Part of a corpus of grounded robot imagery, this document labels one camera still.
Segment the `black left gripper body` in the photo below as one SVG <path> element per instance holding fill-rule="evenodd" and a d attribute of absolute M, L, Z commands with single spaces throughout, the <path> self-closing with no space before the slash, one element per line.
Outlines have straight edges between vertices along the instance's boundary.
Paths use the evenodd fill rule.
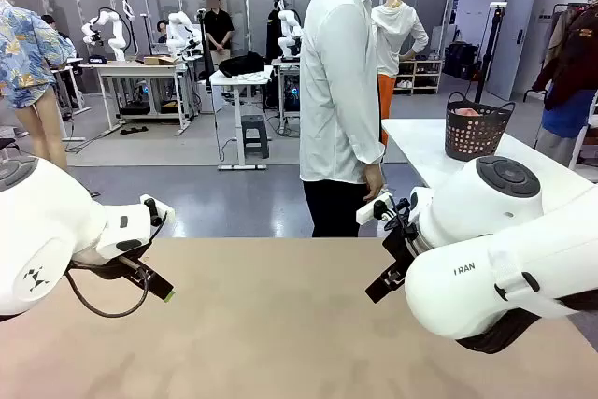
<path fill-rule="evenodd" d="M 150 246 L 151 244 L 147 243 L 140 247 L 130 249 L 102 265 L 71 261 L 68 264 L 67 269 L 91 271 L 99 278 L 106 280 L 127 278 L 130 281 L 141 281 L 142 276 L 139 274 L 138 270 L 142 268 L 145 273 L 148 273 L 150 269 L 147 268 L 140 259 Z"/>

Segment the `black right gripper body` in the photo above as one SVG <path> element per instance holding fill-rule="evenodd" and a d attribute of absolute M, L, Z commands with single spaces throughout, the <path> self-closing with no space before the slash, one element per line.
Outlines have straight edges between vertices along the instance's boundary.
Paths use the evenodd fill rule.
<path fill-rule="evenodd" d="M 404 224 L 400 220 L 393 220 L 384 226 L 388 231 L 382 245 L 392 256 L 394 263 L 391 271 L 405 274 L 417 257 L 414 242 L 419 236 L 414 224 Z"/>

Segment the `person's right hand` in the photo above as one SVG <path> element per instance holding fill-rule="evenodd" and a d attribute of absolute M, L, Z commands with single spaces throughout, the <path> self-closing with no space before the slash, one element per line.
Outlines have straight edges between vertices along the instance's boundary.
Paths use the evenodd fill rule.
<path fill-rule="evenodd" d="M 379 196 L 384 187 L 384 179 L 380 164 L 368 164 L 363 171 L 363 176 L 368 188 L 368 194 L 363 200 L 365 202 L 370 202 Z"/>

